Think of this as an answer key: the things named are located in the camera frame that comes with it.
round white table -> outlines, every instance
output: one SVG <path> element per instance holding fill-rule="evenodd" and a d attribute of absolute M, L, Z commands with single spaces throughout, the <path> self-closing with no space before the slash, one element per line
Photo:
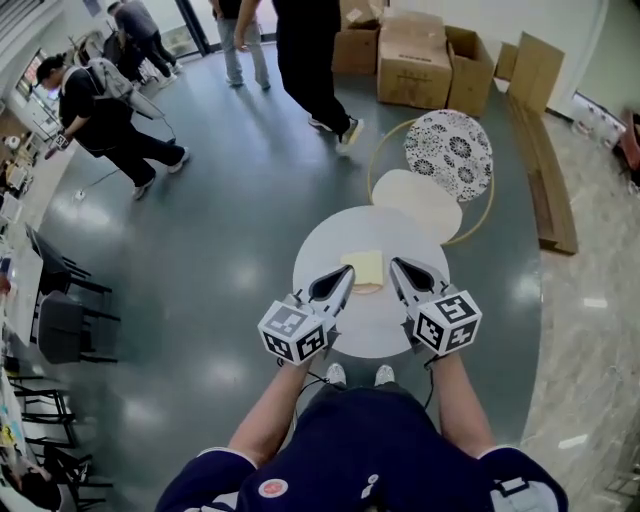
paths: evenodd
<path fill-rule="evenodd" d="M 340 336 L 333 349 L 376 359 L 411 348 L 402 328 L 405 307 L 389 277 L 391 259 L 401 256 L 422 261 L 449 279 L 442 248 L 415 220 L 379 206 L 357 206 L 336 213 L 319 224 L 302 244 L 293 270 L 293 288 L 299 289 L 339 265 L 344 254 L 370 250 L 382 251 L 384 286 L 369 295 L 351 294 L 347 307 L 338 315 Z"/>

shoe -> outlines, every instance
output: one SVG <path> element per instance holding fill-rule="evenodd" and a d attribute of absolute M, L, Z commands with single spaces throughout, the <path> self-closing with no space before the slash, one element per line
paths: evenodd
<path fill-rule="evenodd" d="M 347 385 L 347 374 L 344 373 L 344 368 L 338 363 L 333 363 L 327 369 L 327 375 L 325 376 L 329 381 L 329 384 L 344 384 Z"/>
<path fill-rule="evenodd" d="M 388 364 L 383 364 L 376 372 L 376 383 L 374 386 L 382 386 L 387 382 L 395 382 L 396 374 L 393 372 L 393 368 Z"/>
<path fill-rule="evenodd" d="M 320 121 L 316 121 L 311 114 L 309 114 L 309 124 L 314 128 L 323 128 L 328 132 L 333 131 L 326 124 L 322 124 Z"/>
<path fill-rule="evenodd" d="M 177 79 L 178 79 L 178 77 L 175 74 L 171 73 L 170 76 L 168 76 L 162 82 L 160 82 L 160 89 L 164 89 L 165 87 L 171 85 Z"/>
<path fill-rule="evenodd" d="M 189 158 L 191 158 L 191 151 L 189 150 L 188 147 L 185 146 L 184 147 L 184 155 L 182 155 L 182 158 L 180 159 L 180 161 L 175 165 L 168 166 L 167 167 L 167 172 L 169 174 L 177 173 L 180 169 L 182 169 L 182 166 L 189 161 Z"/>
<path fill-rule="evenodd" d="M 80 483 L 84 483 L 87 479 L 87 473 L 89 472 L 89 465 L 91 461 L 84 462 L 77 470 L 76 470 L 76 481 Z"/>
<path fill-rule="evenodd" d="M 240 80 L 239 82 L 232 82 L 228 78 L 227 83 L 229 84 L 229 87 L 242 87 L 244 85 L 244 82 L 242 80 Z"/>
<path fill-rule="evenodd" d="M 349 129 L 338 137 L 336 151 L 341 155 L 346 154 L 360 137 L 363 128 L 364 121 L 362 119 L 351 119 Z"/>
<path fill-rule="evenodd" d="M 156 181 L 156 177 L 154 176 L 153 178 L 151 178 L 147 183 L 145 183 L 144 185 L 142 185 L 141 187 L 136 187 L 135 190 L 133 191 L 133 198 L 137 201 L 138 199 L 141 199 L 143 195 L 145 195 L 145 193 L 147 192 L 147 189 L 153 185 L 153 182 Z"/>

gray floor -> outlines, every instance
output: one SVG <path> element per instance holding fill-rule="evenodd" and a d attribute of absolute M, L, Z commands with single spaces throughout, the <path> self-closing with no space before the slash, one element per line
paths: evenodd
<path fill-rule="evenodd" d="M 87 449 L 115 481 L 113 510 L 150 510 L 190 457 L 228 441 L 276 371 L 256 324 L 290 291 L 298 248 L 329 215 L 366 204 L 367 165 L 381 136 L 421 114 L 378 104 L 371 77 L 340 78 L 339 98 L 367 122 L 352 158 L 340 159 L 333 137 L 309 127 L 282 90 L 275 48 L 266 51 L 267 93 L 250 73 L 245 88 L 229 89 L 222 57 L 213 55 L 185 65 L 180 80 L 156 96 L 179 143 L 193 151 L 182 174 L 160 170 L 148 196 L 133 202 L 118 173 L 76 203 L 75 190 L 112 169 L 79 151 L 46 215 L 43 234 L 113 286 L 104 307 L 122 316 L 120 326 L 101 322 L 97 336 L 119 365 L 55 369 L 70 382 Z M 518 442 L 538 358 L 540 257 L 526 174 L 497 91 L 481 121 L 494 148 L 495 200 L 482 228 L 445 252 L 452 278 L 485 315 L 464 351 L 468 371 L 498 440 Z M 137 124 L 169 136 L 161 123 Z M 403 136 L 390 141 L 377 175 L 406 167 Z M 487 198 L 469 205 L 467 227 Z M 407 353 L 391 361 L 420 400 L 429 390 L 426 358 Z M 331 353 L 316 370 L 335 359 L 352 383 L 372 380 L 381 362 Z"/>

black shirt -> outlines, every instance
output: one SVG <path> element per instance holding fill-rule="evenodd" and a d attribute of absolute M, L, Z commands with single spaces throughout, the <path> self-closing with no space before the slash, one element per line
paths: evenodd
<path fill-rule="evenodd" d="M 240 4 L 242 0 L 219 0 L 220 9 L 222 9 L 222 15 L 225 20 L 237 20 L 240 14 Z M 218 19 L 215 9 L 213 10 L 213 17 Z"/>
<path fill-rule="evenodd" d="M 62 126 L 68 128 L 77 116 L 89 117 L 75 138 L 94 154 L 117 146 L 131 119 L 131 109 L 125 103 L 112 98 L 96 100 L 95 97 L 102 94 L 98 87 L 99 82 L 92 79 L 89 71 L 78 69 L 69 76 L 64 94 L 60 91 Z"/>
<path fill-rule="evenodd" d="M 273 0 L 278 15 L 278 30 L 307 34 L 309 20 L 314 31 L 336 33 L 340 30 L 340 0 Z"/>

person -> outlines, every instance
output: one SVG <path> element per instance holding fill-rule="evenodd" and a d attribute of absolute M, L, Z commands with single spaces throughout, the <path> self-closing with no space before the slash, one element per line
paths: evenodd
<path fill-rule="evenodd" d="M 442 434 L 391 367 L 380 367 L 373 389 L 347 389 L 333 364 L 279 452 L 309 366 L 285 363 L 228 447 L 191 460 L 156 511 L 568 510 L 544 469 L 496 446 L 457 352 L 432 366 Z"/>
<path fill-rule="evenodd" d="M 58 510 L 62 504 L 58 485 L 82 482 L 88 467 L 88 457 L 76 459 L 55 447 L 45 446 L 43 467 L 19 456 L 13 464 L 3 464 L 1 469 L 9 485 L 31 503 L 44 510 Z"/>
<path fill-rule="evenodd" d="M 239 50 L 246 51 L 247 29 L 259 3 L 242 0 L 234 36 Z M 282 85 L 309 113 L 311 126 L 337 135 L 336 149 L 344 154 L 360 136 L 364 121 L 348 116 L 334 93 L 331 64 L 335 35 L 340 31 L 340 2 L 273 0 L 273 6 L 278 15 L 276 42 Z"/>
<path fill-rule="evenodd" d="M 156 172 L 144 159 L 167 165 L 167 172 L 180 171 L 189 160 L 189 148 L 169 144 L 140 133 L 131 124 L 131 108 L 114 98 L 96 99 L 98 82 L 84 68 L 69 67 L 64 55 L 47 57 L 36 71 L 45 89 L 60 89 L 60 120 L 68 140 L 76 139 L 94 157 L 105 156 L 123 171 L 140 199 L 153 184 Z"/>
<path fill-rule="evenodd" d="M 164 76 L 160 87 L 164 88 L 175 82 L 178 78 L 176 73 L 182 71 L 182 66 L 162 45 L 160 29 L 145 5 L 140 0 L 115 2 L 107 8 L 107 12 L 113 16 L 118 26 L 120 47 L 125 47 L 126 37 L 129 36 L 142 54 Z"/>
<path fill-rule="evenodd" d="M 213 7 L 213 17 L 218 25 L 220 44 L 224 52 L 224 61 L 227 66 L 227 82 L 231 87 L 244 85 L 242 79 L 242 66 L 238 61 L 236 47 L 234 46 L 234 34 L 238 22 L 241 0 L 209 0 Z M 251 20 L 245 32 L 245 42 L 251 52 L 256 82 L 267 90 L 269 84 L 269 71 L 262 52 L 260 27 L 256 18 Z"/>

